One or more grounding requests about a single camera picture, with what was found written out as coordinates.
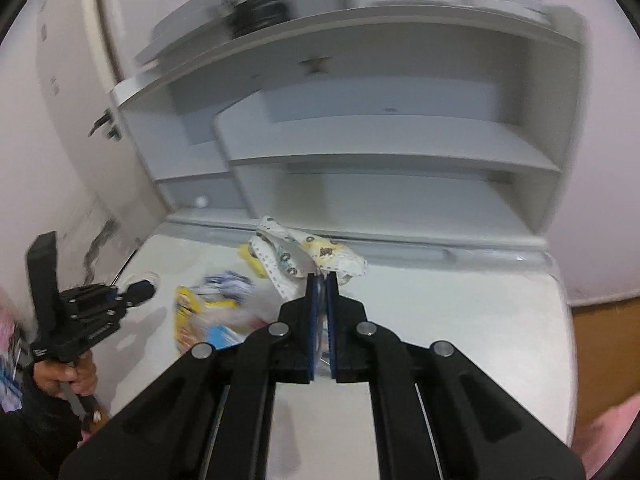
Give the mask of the black sleeved left forearm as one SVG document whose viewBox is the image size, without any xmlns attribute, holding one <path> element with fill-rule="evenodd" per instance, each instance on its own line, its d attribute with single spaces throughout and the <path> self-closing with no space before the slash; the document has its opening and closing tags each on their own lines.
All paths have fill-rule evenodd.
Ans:
<svg viewBox="0 0 640 480">
<path fill-rule="evenodd" d="M 57 479 L 81 440 L 79 417 L 37 386 L 34 368 L 24 371 L 22 407 L 1 413 L 2 479 Z"/>
</svg>

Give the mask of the left hand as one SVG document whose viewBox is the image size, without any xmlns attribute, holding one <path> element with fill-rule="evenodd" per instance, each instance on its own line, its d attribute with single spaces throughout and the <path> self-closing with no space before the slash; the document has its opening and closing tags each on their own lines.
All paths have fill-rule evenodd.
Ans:
<svg viewBox="0 0 640 480">
<path fill-rule="evenodd" d="M 69 385 L 78 396 L 92 396 L 98 385 L 91 351 L 82 354 L 75 365 L 50 360 L 37 362 L 32 376 L 40 390 L 56 398 L 64 396 L 63 384 Z"/>
</svg>

